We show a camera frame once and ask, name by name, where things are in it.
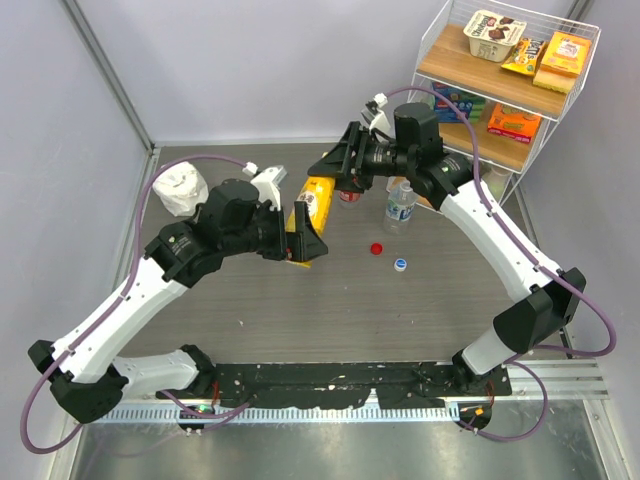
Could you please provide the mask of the clear bottle blue green label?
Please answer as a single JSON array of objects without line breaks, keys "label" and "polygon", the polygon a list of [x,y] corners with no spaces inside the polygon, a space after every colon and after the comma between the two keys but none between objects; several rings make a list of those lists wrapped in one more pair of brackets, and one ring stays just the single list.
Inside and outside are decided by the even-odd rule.
[{"label": "clear bottle blue green label", "polygon": [[408,180],[402,180],[393,186],[387,198],[384,229],[393,234],[403,234],[409,225],[418,196]]}]

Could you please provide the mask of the white bottle cap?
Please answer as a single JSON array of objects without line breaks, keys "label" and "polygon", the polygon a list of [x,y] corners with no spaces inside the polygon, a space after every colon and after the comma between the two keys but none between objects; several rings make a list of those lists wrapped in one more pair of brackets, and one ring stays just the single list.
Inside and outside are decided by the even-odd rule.
[{"label": "white bottle cap", "polygon": [[402,258],[398,258],[394,262],[394,269],[398,272],[404,272],[407,269],[407,261]]}]

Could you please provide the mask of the yellow label bottle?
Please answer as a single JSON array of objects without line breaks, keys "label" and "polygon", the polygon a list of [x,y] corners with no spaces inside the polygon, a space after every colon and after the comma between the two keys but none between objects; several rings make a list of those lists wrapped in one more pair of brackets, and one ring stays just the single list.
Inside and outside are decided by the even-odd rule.
[{"label": "yellow label bottle", "polygon": [[[335,180],[333,178],[309,177],[295,200],[307,203],[312,225],[320,235],[321,239],[331,209],[334,185]],[[293,207],[285,225],[285,229],[288,232],[294,231],[294,220],[295,216]],[[297,266],[310,268],[311,264]]]}]

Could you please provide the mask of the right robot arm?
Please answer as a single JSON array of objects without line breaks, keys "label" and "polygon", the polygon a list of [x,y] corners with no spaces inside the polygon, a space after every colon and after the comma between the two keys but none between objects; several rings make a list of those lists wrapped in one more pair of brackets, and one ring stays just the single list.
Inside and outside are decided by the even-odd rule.
[{"label": "right robot arm", "polygon": [[338,190],[354,193],[368,190],[376,176],[404,177],[489,262],[513,304],[452,359],[453,386],[472,395],[486,385],[492,370],[534,349],[573,319],[586,279],[579,269],[564,270],[537,251],[486,184],[474,180],[471,162],[446,152],[437,116],[428,105],[396,107],[394,127],[394,139],[382,141],[361,123],[350,123],[308,173],[332,178]]}]

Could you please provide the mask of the red cap clear bottle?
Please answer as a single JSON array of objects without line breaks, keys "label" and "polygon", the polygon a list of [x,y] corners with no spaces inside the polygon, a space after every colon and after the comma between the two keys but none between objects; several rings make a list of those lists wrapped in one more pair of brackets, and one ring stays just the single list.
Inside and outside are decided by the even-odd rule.
[{"label": "red cap clear bottle", "polygon": [[354,208],[361,198],[361,194],[357,192],[340,191],[339,204],[343,208]]}]

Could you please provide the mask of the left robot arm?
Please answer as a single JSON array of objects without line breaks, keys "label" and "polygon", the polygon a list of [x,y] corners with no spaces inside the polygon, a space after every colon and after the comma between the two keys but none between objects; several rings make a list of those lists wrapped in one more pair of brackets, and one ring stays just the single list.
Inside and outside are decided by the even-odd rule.
[{"label": "left robot arm", "polygon": [[266,260],[308,263],[328,252],[321,234],[332,190],[305,185],[289,218],[271,180],[231,179],[214,187],[192,217],[163,227],[136,269],[74,331],[28,351],[58,405],[81,424],[121,400],[168,390],[202,398],[212,393],[215,367],[194,345],[164,355],[123,358],[124,346],[162,309],[218,271],[225,258],[256,253]]}]

